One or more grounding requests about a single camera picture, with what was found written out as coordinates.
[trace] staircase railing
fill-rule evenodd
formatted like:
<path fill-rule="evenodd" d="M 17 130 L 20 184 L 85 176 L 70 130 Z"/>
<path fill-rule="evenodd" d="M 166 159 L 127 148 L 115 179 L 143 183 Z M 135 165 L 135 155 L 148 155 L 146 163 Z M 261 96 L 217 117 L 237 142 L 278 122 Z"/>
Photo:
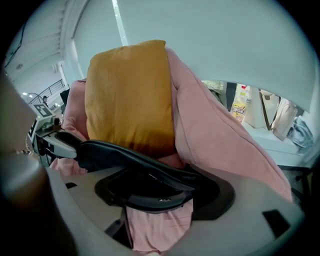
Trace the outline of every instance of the staircase railing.
<path fill-rule="evenodd" d="M 50 85 L 47 89 L 43 90 L 42 92 L 40 92 L 39 94 L 36 94 L 36 97 L 31 100 L 28 104 L 40 104 L 43 102 L 43 98 L 44 96 L 51 96 L 53 94 L 55 94 L 56 92 L 60 91 L 61 89 L 63 89 L 65 86 L 62 83 L 62 79 L 55 82 L 54 84 Z"/>

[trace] white bag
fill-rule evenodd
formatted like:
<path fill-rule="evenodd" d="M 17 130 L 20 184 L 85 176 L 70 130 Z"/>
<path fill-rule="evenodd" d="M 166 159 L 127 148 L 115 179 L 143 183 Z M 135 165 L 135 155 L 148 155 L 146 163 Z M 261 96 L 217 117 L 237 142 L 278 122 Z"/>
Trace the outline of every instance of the white bag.
<path fill-rule="evenodd" d="M 280 140 L 283 141 L 287 137 L 297 112 L 297 108 L 289 100 L 281 100 L 272 124 L 272 132 Z"/>
<path fill-rule="evenodd" d="M 280 97 L 258 88 L 250 86 L 251 102 L 247 107 L 244 121 L 254 128 L 266 128 L 271 130 L 271 124 L 275 119 Z"/>

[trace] beige bag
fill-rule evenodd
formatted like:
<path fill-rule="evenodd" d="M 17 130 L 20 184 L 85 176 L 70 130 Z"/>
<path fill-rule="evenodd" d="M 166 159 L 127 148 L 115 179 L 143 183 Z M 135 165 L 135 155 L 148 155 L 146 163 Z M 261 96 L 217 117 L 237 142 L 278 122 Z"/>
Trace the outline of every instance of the beige bag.
<path fill-rule="evenodd" d="M 244 121 L 254 128 L 267 128 L 270 131 L 280 97 L 252 86 L 250 86 L 250 97 L 251 102 L 247 107 Z"/>

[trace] mustard yellow pillow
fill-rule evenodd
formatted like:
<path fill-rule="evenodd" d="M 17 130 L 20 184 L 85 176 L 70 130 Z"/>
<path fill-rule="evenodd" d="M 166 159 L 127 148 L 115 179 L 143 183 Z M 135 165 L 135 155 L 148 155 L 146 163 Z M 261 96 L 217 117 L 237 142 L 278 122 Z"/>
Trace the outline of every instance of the mustard yellow pillow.
<path fill-rule="evenodd" d="M 165 41 L 151 40 L 95 55 L 87 72 L 90 139 L 153 158 L 175 152 L 171 79 Z"/>

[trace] pink cloth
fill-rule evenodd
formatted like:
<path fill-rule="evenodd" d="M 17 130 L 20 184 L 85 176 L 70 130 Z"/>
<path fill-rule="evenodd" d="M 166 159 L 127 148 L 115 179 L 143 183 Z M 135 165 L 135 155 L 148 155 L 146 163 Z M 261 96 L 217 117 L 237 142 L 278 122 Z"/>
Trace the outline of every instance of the pink cloth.
<path fill-rule="evenodd" d="M 292 201 L 290 184 L 270 156 L 169 48 L 167 56 L 178 154 L 159 160 L 177 168 L 191 163 L 204 170 L 216 168 L 250 177 L 266 183 L 279 195 Z M 84 86 L 83 90 L 80 89 L 84 83 L 76 81 L 71 86 L 70 94 L 74 93 L 69 94 L 63 128 L 78 135 L 80 133 L 87 139 Z M 73 159 L 64 159 L 59 159 L 51 167 L 64 175 L 86 172 Z M 127 208 L 133 249 L 143 254 L 167 251 L 189 229 L 192 211 L 192 200 L 179 209 L 161 214 Z"/>
<path fill-rule="evenodd" d="M 89 139 L 87 131 L 87 115 L 85 110 L 86 79 L 74 81 L 70 87 L 65 106 L 62 129 L 73 132 L 80 139 Z M 56 158 L 50 165 L 64 176 L 86 174 L 87 170 L 80 168 L 78 162 L 69 158 Z"/>

